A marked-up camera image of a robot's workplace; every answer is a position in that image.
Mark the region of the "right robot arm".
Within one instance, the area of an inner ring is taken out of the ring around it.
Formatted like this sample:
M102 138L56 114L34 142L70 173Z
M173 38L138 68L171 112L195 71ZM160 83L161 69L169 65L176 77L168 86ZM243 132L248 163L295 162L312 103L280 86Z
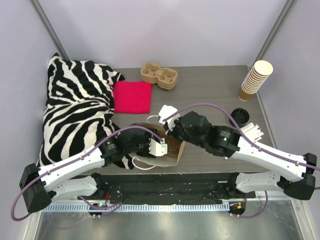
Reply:
M188 142L206 152L224 158L247 161L267 172L234 173L226 184L226 193L233 198L253 191L281 191L298 200L310 200L316 189L313 175L317 156L295 155L250 140L228 126L212 125L205 116L191 111L183 116L169 114L159 120L167 135Z

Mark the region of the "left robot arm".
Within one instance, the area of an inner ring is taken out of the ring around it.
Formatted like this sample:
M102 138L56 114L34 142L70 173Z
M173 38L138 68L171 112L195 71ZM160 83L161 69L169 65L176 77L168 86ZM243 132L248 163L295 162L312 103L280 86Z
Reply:
M34 163L24 168L18 198L23 198L28 214L49 206L58 196L58 187L70 183L71 178L86 171L121 160L123 156L147 150L155 155L157 144L164 143L152 130L132 125L119 129L88 149L65 160L37 167Z

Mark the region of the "brown paper bag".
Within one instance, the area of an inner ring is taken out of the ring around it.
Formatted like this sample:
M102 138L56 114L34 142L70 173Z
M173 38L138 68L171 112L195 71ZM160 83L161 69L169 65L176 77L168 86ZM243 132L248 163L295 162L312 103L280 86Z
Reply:
M138 125L150 130L155 130L155 133L165 140L167 144L167 152L162 156L142 156L141 154L132 153L130 156L132 157L132 164L135 168L148 171L155 167L175 167L178 165L180 158L182 157L185 142L179 142L174 139L172 136L168 136L165 134L165 129L160 123L149 122L148 117L145 122L137 122L132 125Z

